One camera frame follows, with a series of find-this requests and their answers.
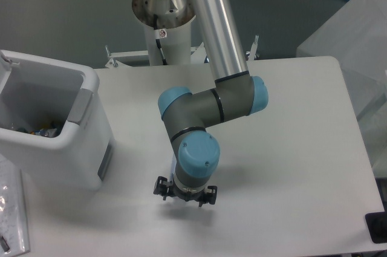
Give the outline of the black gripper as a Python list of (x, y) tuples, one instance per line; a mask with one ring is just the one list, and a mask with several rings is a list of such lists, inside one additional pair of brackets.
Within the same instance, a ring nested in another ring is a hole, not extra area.
[(185, 202), (196, 201), (198, 207), (203, 204), (214, 205), (217, 198), (217, 186), (183, 187), (177, 180), (169, 181), (166, 177), (158, 176), (154, 184), (154, 195), (160, 195), (166, 200), (167, 197), (177, 197)]

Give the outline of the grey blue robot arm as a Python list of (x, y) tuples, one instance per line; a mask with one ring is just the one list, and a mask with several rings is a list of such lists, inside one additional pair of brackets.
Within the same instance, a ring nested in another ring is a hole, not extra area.
[(208, 182), (220, 160), (220, 146), (207, 128), (263, 110), (267, 88), (249, 73), (229, 0), (132, 0), (132, 9), (151, 29), (163, 65), (171, 62), (164, 40), (172, 29), (199, 20), (215, 87), (200, 93), (173, 87), (159, 96), (176, 163), (170, 178), (157, 178), (154, 194), (215, 204), (217, 188)]

